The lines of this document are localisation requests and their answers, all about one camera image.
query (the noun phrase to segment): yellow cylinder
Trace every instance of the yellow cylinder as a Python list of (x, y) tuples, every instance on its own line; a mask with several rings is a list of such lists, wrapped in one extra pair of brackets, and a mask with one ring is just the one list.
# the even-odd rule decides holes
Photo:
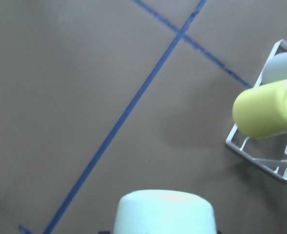
[(287, 79), (245, 90), (232, 114), (240, 132), (252, 139), (287, 132)]

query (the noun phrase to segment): blue tape strip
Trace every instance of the blue tape strip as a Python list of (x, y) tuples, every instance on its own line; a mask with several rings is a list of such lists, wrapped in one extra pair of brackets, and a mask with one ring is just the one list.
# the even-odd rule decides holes
[[(173, 23), (171, 23), (169, 20), (167, 20), (165, 17), (160, 15), (157, 11), (153, 10), (150, 6), (148, 6), (147, 4), (142, 2), (141, 0), (133, 0), (133, 1), (136, 2), (139, 6), (141, 6), (148, 13), (153, 15), (157, 20), (159, 20), (160, 22), (162, 22), (163, 24), (168, 26), (174, 32), (177, 33), (179, 31), (179, 29)], [(191, 46), (193, 46), (195, 49), (199, 50), (203, 55), (205, 55), (209, 60), (211, 60), (213, 63), (215, 63), (217, 66), (219, 66), (222, 70), (224, 70), (226, 73), (228, 73), (234, 79), (236, 79), (238, 82), (240, 82), (242, 85), (244, 85), (246, 88), (252, 88), (252, 86), (250, 84), (248, 84), (246, 81), (244, 81), (242, 78), (240, 78), (232, 70), (227, 68), (224, 63), (222, 63), (219, 59), (217, 59), (213, 54), (211, 54), (208, 50), (206, 50), (198, 42), (194, 41), (188, 35), (183, 35), (183, 39), (186, 42), (188, 42)]]
[[(63, 216), (64, 212), (66, 211), (66, 209), (68, 208), (68, 206), (70, 205), (70, 203), (72, 202), (72, 200), (74, 199), (76, 194), (78, 193), (79, 189), (81, 188), (81, 186), (83, 185), (83, 183), (87, 179), (88, 175), (93, 170), (93, 168), (95, 167), (95, 165), (97, 164), (97, 162), (99, 161), (101, 156), (103, 155), (104, 151), (108, 148), (111, 141), (113, 140), (113, 138), (117, 134), (118, 130), (123, 125), (123, 123), (127, 119), (130, 112), (134, 109), (135, 105), (138, 103), (138, 101), (140, 100), (140, 98), (142, 97), (144, 92), (147, 90), (150, 83), (153, 81), (154, 77), (159, 72), (159, 70), (161, 69), (161, 67), (163, 66), (163, 64), (165, 63), (167, 58), (169, 57), (169, 55), (172, 53), (172, 51), (174, 50), (174, 48), (176, 47), (178, 42), (182, 39), (182, 37), (185, 34), (185, 32), (187, 31), (188, 27), (193, 22), (193, 20), (197, 16), (197, 14), (200, 12), (200, 10), (202, 9), (202, 7), (206, 3), (206, 1), (207, 0), (201, 0), (199, 2), (199, 4), (197, 5), (197, 7), (195, 8), (195, 11), (189, 16), (189, 18), (184, 23), (182, 28), (180, 30), (177, 30), (177, 34), (176, 34), (175, 38), (172, 40), (171, 44), (166, 49), (165, 53), (162, 55), (160, 60), (157, 62), (156, 66), (153, 68), (151, 74), (143, 82), (142, 86), (139, 88), (139, 90), (137, 91), (137, 93), (135, 94), (133, 99), (130, 101), (129, 105), (126, 107), (126, 109), (124, 110), (124, 112), (122, 113), (122, 115), (120, 116), (120, 118), (118, 119), (118, 121), (116, 122), (114, 127), (112, 128), (112, 130), (109, 132), (107, 137), (104, 139), (100, 148), (98, 149), (98, 151), (96, 152), (94, 157), (91, 159), (91, 161), (89, 162), (89, 164), (87, 165), (87, 167), (85, 168), (85, 170), (83, 171), (83, 173), (81, 174), (81, 176), (79, 177), (79, 179), (77, 180), (77, 182), (75, 183), (75, 185), (73, 186), (73, 188), (71, 189), (71, 191), (69, 192), (67, 197), (65, 198), (64, 202), (62, 203), (62, 205), (60, 206), (60, 208), (56, 212), (55, 216), (52, 218), (52, 220), (50, 221), (50, 223), (46, 227), (43, 234), (50, 234), (53, 231), (54, 227), (57, 225), (57, 223), (59, 222), (59, 220)], [(19, 228), (25, 234), (31, 234), (30, 231), (28, 231), (27, 229), (25, 229), (21, 225)]]

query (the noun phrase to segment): metal rack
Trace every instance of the metal rack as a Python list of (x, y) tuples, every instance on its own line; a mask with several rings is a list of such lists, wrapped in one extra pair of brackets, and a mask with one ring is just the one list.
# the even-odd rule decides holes
[[(280, 53), (280, 52), (287, 52), (287, 41), (285, 41), (284, 39), (275, 43), (275, 45), (273, 46), (267, 61), (272, 58), (274, 55)], [(254, 87), (258, 87), (261, 85), (262, 82), (262, 73), (263, 73), (263, 69), (254, 85)], [(255, 153), (253, 152), (253, 150), (247, 150), (247, 147), (249, 145), (249, 142), (252, 141), (249, 137), (243, 136), (241, 134), (241, 141), (237, 140), (235, 136), (240, 135), (239, 131), (238, 131), (238, 127), (236, 124), (234, 124), (234, 126), (232, 127), (227, 140), (226, 140), (226, 144), (233, 149), (235, 152), (239, 153), (241, 156), (243, 156), (244, 158), (246, 158), (248, 161), (256, 164), (257, 166), (259, 166), (260, 168), (262, 168), (263, 170), (269, 172), (271, 175), (281, 179), (281, 180), (287, 180), (287, 143), (286, 143), (286, 147), (284, 150), (284, 155), (283, 153), (281, 153), (283, 155), (282, 159), (270, 159), (270, 158), (258, 158), (255, 157)], [(278, 137), (271, 137), (272, 141), (271, 141), (271, 145), (279, 145), (281, 143), (281, 141), (283, 141), (284, 139), (287, 138), (287, 135), (282, 136), (278, 136)]]

